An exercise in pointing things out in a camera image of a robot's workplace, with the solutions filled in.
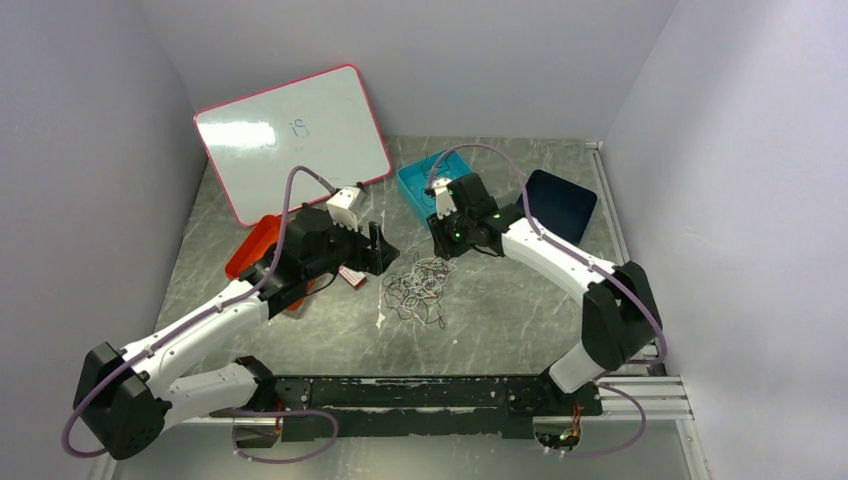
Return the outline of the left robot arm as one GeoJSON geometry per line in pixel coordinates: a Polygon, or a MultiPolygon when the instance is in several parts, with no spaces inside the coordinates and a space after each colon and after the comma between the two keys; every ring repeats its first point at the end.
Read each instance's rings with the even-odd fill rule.
{"type": "Polygon", "coordinates": [[[85,356],[73,413],[62,431],[64,450],[79,458],[128,459],[165,430],[196,416],[245,409],[261,416],[278,408],[274,375],[253,357],[211,374],[189,367],[241,331],[305,299],[310,284],[340,268],[379,276],[399,250],[370,222],[350,211],[305,206],[277,221],[276,238],[251,232],[250,263],[213,299],[170,326],[123,348],[103,342],[85,356]]]}

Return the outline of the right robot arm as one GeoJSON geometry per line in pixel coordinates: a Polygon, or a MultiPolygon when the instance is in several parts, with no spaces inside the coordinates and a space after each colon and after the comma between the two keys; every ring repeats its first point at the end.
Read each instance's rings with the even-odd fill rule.
{"type": "Polygon", "coordinates": [[[580,338],[546,368],[550,380],[539,389],[548,412],[565,413],[580,387],[659,340],[661,321],[640,265],[616,265],[578,249],[543,227],[527,205],[498,205],[475,173],[436,179],[425,192],[435,202],[427,222],[436,256],[449,260],[487,250],[541,274],[580,307],[580,338]]]}

